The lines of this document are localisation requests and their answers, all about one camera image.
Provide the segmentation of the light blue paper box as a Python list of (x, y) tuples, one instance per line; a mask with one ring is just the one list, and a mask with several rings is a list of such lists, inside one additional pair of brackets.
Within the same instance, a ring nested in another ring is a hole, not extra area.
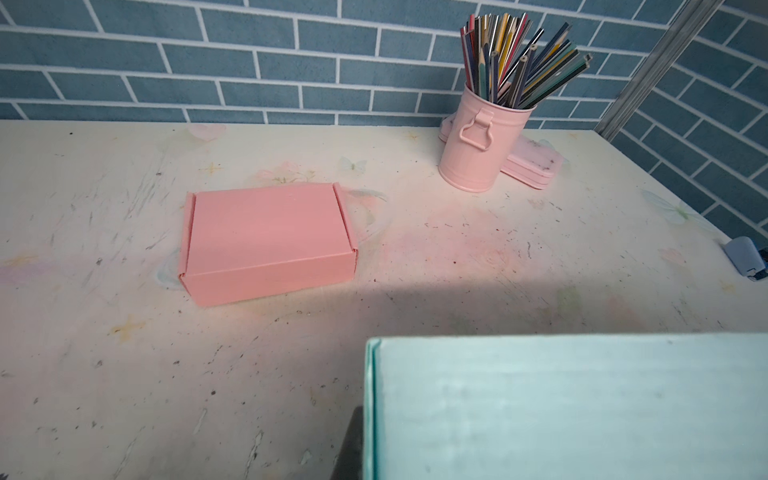
[(763, 333), (381, 337), (367, 479), (763, 479)]

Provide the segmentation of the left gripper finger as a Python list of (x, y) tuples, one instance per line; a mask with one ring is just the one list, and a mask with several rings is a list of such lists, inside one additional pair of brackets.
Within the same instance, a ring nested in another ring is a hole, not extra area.
[(363, 479), (364, 412), (357, 406), (350, 418), (331, 480)]

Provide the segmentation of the pink paper box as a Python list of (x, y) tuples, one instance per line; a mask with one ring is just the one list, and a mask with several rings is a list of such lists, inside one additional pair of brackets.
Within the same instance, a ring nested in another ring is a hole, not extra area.
[(187, 196), (178, 278), (200, 307), (347, 282), (357, 263), (337, 183)]

